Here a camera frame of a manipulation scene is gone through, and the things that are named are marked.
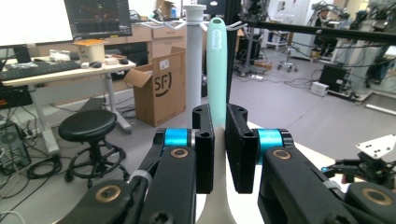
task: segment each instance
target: white bracket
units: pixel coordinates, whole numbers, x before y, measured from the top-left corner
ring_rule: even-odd
[[[148,19],[150,21],[154,22],[157,25],[150,25],[150,24],[147,24],[146,22],[142,22],[141,24],[143,26],[149,27],[151,29],[161,29],[161,28],[167,27],[167,28],[169,28],[171,30],[179,30],[179,29],[185,27],[186,25],[199,25],[205,32],[207,32],[207,26],[206,25],[209,24],[208,21],[203,21],[203,22],[186,22],[186,21],[183,21],[181,24],[179,24],[177,26],[174,26],[174,25],[172,25],[172,22],[156,21],[156,20],[154,20],[152,18],[148,18]],[[239,30],[241,28],[244,28],[244,27],[248,26],[247,24],[240,25],[241,23],[242,23],[241,21],[238,21],[238,22],[236,22],[234,24],[231,24],[231,25],[227,26],[226,28],[227,28],[228,31],[236,31],[236,30]]]
[[[367,142],[359,143],[356,147],[371,158],[378,160],[390,153],[394,149],[395,145],[396,134],[390,134]]]

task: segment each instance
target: office chair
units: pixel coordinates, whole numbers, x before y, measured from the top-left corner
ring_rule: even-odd
[[[293,62],[290,60],[290,55],[291,55],[291,51],[292,51],[292,50],[298,50],[298,49],[296,49],[296,48],[294,48],[294,47],[292,47],[292,46],[288,46],[285,50],[282,51],[282,53],[287,53],[287,54],[288,54],[288,57],[286,58],[286,61],[280,61],[280,62],[279,62],[279,65],[277,66],[277,70],[280,70],[280,69],[282,68],[282,66],[287,66],[287,67],[288,67],[288,72],[290,72],[291,69],[292,69],[293,66],[294,66],[294,72],[297,72],[297,71],[298,71],[297,64],[296,64],[296,63],[293,63]]]

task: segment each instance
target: chair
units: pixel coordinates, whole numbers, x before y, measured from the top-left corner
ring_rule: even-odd
[[[297,64],[293,63],[290,60],[290,54],[292,50],[296,50],[294,47],[287,47],[284,51],[282,51],[282,53],[287,53],[288,57],[286,58],[286,61],[280,61],[279,65],[277,66],[277,70],[280,70],[282,68],[282,66],[287,66],[288,67],[288,72],[291,71],[291,69],[294,66],[294,72],[298,72],[298,68],[297,68]]]
[[[90,144],[90,147],[80,151],[70,161],[64,175],[64,180],[67,183],[71,182],[74,176],[77,176],[88,179],[88,188],[90,188],[93,178],[101,178],[116,168],[122,170],[125,181],[129,179],[130,175],[120,164],[126,158],[125,152],[122,148],[111,145],[106,141],[106,134],[115,128],[116,123],[117,116],[103,109],[78,112],[61,123],[58,133],[62,139],[69,142],[88,142]],[[102,154],[101,147],[106,147],[109,152]]]

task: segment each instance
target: electronic device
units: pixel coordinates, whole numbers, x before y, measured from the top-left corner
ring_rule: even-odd
[[[30,162],[17,124],[9,121],[2,125],[0,127],[0,171],[9,175],[15,172],[15,167],[21,169]]]
[[[30,44],[73,40],[63,0],[6,1],[2,3],[0,21],[6,21],[0,49],[13,49],[7,57],[14,55],[18,63],[31,61],[27,48]]]
[[[314,82],[311,86],[311,92],[318,96],[325,96],[329,91],[329,86],[320,82]]]
[[[329,86],[330,91],[341,92],[349,78],[348,70],[334,65],[324,65],[319,82]]]
[[[27,86],[0,88],[0,109],[31,105],[32,103]]]
[[[100,68],[100,67],[102,67],[102,63],[93,62],[93,63],[90,63],[90,67],[92,67],[92,68]]]
[[[132,35],[128,0],[64,0],[73,39]]]
[[[205,5],[205,14],[209,15],[224,15],[226,8],[226,0],[198,0],[198,5]]]
[[[128,64],[128,59],[120,59],[119,60],[120,64]]]
[[[0,72],[0,79],[3,81],[8,81],[25,77],[36,77],[57,72],[64,72],[79,68],[81,68],[79,63],[66,61],[62,63],[39,65],[38,67],[28,67],[21,69],[11,69],[6,72]]]

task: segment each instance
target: white pillar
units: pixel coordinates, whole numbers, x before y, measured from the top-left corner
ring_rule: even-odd
[[[192,127],[192,110],[201,104],[202,86],[202,42],[203,30],[199,23],[204,21],[206,6],[190,5],[186,9],[186,112],[187,128]]]

